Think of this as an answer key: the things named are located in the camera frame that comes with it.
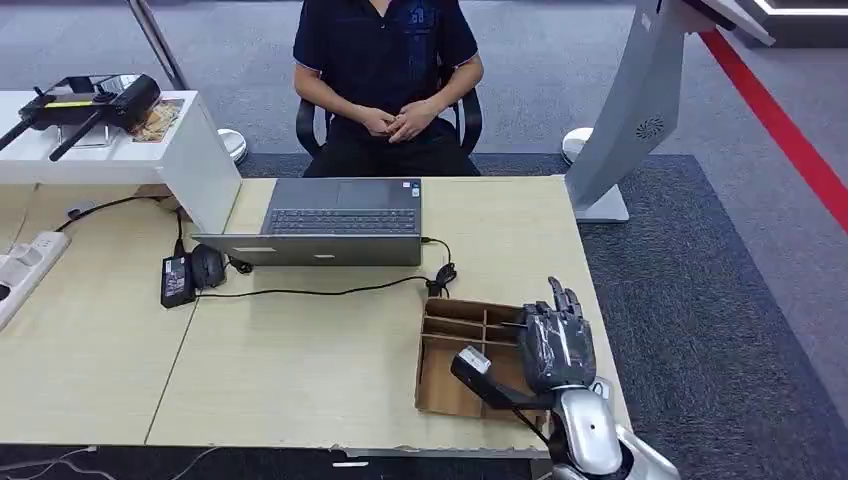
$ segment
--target power adapter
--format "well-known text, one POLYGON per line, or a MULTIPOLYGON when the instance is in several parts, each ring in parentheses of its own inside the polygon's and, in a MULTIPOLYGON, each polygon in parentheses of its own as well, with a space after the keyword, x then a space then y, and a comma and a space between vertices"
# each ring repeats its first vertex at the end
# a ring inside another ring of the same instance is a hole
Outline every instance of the power adapter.
POLYGON ((191 256, 185 252, 162 260, 162 288, 160 303, 173 308, 191 303, 196 298, 191 256))

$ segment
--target cardboard compartment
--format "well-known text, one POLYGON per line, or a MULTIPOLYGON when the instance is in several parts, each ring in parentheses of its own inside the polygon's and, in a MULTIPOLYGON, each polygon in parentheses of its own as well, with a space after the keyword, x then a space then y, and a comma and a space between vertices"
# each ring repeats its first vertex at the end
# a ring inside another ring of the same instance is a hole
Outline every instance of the cardboard compartment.
MULTIPOLYGON (((471 345, 492 362, 491 375, 511 388, 531 393, 524 382, 515 322, 521 309, 462 300, 432 298, 424 308, 415 406, 445 415, 518 421, 508 410, 492 410, 450 371, 457 353, 471 345)), ((525 412, 537 426, 546 412, 525 412)))

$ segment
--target office chair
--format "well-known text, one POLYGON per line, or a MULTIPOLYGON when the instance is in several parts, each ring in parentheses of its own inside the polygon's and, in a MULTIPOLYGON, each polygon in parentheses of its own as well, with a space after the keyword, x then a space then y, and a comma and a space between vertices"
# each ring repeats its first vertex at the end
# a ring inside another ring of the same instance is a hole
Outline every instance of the office chair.
MULTIPOLYGON (((440 68, 439 78, 441 85, 446 85, 451 75, 453 75, 452 68, 440 68)), ((470 92, 466 93, 462 99, 451 105, 451 109, 453 110, 455 117, 455 130, 456 130, 456 139, 459 141, 462 150, 466 154, 471 154, 471 151, 474 150, 474 147, 477 145, 477 141, 480 139, 480 133, 483 131, 483 114, 480 112, 480 100, 477 98, 477 90, 471 89, 470 92), (459 116, 459 104, 462 103, 462 110, 465 113, 465 122, 463 124, 464 127, 464 136, 460 137, 460 116, 459 116)), ((324 112, 324 123, 326 126, 326 131, 330 131, 330 120, 332 120, 333 114, 330 112, 324 112)), ((307 100, 300 100, 300 107, 297 110, 297 118, 295 120, 295 131, 297 132, 297 140, 303 145, 303 148, 312 155, 313 158, 317 157, 319 153, 321 153, 321 148, 323 145, 318 143, 318 140, 315 138, 315 127, 314 127, 314 119, 315 119, 315 105, 307 100)))

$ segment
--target laptop keyboard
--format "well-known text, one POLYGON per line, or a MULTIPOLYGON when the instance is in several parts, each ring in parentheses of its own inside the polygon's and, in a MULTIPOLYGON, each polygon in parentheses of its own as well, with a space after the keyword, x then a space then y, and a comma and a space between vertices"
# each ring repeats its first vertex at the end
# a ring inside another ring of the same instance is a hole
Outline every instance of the laptop keyboard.
POLYGON ((271 235, 287 234, 414 234, 415 210, 303 210, 274 209, 270 212, 271 235))

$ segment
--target white base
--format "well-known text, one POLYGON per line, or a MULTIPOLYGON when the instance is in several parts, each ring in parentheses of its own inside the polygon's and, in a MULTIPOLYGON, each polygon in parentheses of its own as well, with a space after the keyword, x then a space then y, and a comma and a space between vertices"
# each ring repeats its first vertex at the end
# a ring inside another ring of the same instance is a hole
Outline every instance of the white base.
POLYGON ((0 283, 11 290, 8 297, 0 300, 0 330, 12 320, 69 243, 71 239, 64 233, 41 232, 31 245, 16 245, 9 255, 0 255, 0 283))
POLYGON ((218 136, 221 137, 221 141, 227 147, 227 153, 230 154, 230 158, 236 165, 247 158, 247 140, 245 140, 244 135, 229 128, 220 128, 218 129, 218 136))
POLYGON ((565 137, 562 139, 562 158, 565 159, 565 163, 571 166, 575 160, 577 160, 577 156, 580 155, 580 151, 583 150, 583 145, 586 145, 586 142, 589 141, 589 137, 592 136, 593 128, 575 128, 574 130, 565 134, 565 137))
MULTIPOLYGON (((563 137, 562 158, 569 166, 577 160, 583 145, 586 145, 589 137, 592 136, 592 130, 592 128, 575 128, 563 137)), ((575 210, 574 216, 577 218, 577 223, 624 223, 630 220, 627 205, 624 204, 618 185, 613 185, 589 208, 575 210)))
POLYGON ((618 185, 613 185, 589 208, 575 210, 574 217, 577 218, 577 223, 624 223, 630 220, 618 185))

